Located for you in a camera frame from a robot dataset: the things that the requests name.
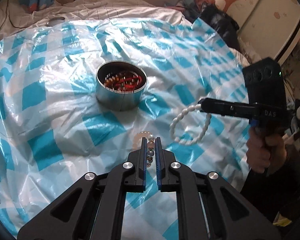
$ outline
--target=pearl bead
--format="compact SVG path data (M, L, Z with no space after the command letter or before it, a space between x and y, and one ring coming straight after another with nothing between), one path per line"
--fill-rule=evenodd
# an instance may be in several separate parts
M149 139L150 142L153 142L154 139L155 139L155 137L154 137L153 134L150 134L150 135L148 136L148 139Z
M148 144L147 144L147 147L148 147L149 149L153 149L154 146L155 146L155 143L154 143L154 142L148 142Z
M153 157L154 156L154 151L148 151L147 155L150 156L150 157Z

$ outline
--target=person's arm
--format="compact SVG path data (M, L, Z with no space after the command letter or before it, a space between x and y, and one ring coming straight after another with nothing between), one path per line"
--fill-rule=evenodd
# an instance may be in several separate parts
M300 216L300 156L294 146L285 148L279 135L265 140L249 130L247 163L251 167L241 194L273 222L277 213L294 221ZM264 147L274 147L270 152ZM255 176L268 168L268 177Z

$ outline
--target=checkered tablecloth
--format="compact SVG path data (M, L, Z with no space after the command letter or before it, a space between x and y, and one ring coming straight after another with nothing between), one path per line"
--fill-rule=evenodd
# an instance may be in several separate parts
M96 100L95 73L109 60L129 61L148 76L136 109L113 112ZM240 189L248 168L248 122L213 115L202 142L169 137L174 117L201 96L247 102L241 66L200 19L192 27L153 19L73 21L24 30L0 41L0 219L14 235L84 173L126 160L135 135L150 131L178 161L219 172ZM177 125L199 133L205 114ZM177 239L176 198L158 192L155 165L146 192L128 193L122 239Z

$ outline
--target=metal bowl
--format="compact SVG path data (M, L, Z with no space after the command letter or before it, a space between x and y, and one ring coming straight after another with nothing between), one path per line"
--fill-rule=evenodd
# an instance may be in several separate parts
M130 71L141 76L142 81L133 91L118 91L104 85L109 75L121 71ZM135 65L125 61L109 61L101 65L96 71L95 93L98 101L105 107L115 111L126 111L136 107L147 83L145 72Z

